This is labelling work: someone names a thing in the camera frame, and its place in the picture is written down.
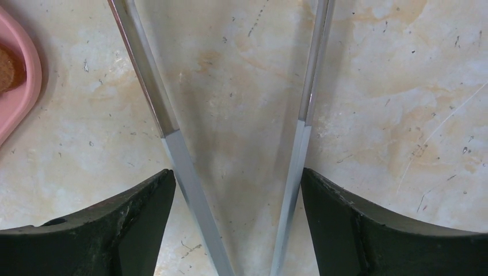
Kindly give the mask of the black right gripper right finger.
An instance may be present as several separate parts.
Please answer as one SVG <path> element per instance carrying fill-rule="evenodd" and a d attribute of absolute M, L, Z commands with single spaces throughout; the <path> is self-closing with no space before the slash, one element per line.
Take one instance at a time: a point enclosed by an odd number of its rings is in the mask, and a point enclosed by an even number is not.
<path fill-rule="evenodd" d="M 419 221 L 303 170 L 320 275 L 486 275 L 487 235 Z"/>

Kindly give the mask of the metal tongs white handle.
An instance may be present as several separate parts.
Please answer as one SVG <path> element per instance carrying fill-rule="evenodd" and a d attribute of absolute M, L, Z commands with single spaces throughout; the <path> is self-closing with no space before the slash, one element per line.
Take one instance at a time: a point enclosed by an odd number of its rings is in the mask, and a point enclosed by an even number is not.
<path fill-rule="evenodd" d="M 136 5 L 134 1 L 109 1 L 109 6 L 158 127 L 161 141 L 175 169 L 177 182 L 200 228 L 209 257 L 219 275 L 233 275 L 233 268 L 169 101 Z M 289 233 L 310 142 L 319 77 L 323 68 L 334 7 L 334 1 L 318 2 L 274 245 L 270 270 L 272 275 L 282 275 L 283 273 Z"/>

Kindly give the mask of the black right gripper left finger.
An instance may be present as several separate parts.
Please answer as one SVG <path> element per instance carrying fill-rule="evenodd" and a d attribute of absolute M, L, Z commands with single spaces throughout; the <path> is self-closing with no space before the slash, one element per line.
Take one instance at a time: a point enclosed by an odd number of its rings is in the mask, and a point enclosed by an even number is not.
<path fill-rule="evenodd" d="M 1 231 L 2 275 L 153 275 L 176 190 L 171 170 L 41 226 Z"/>

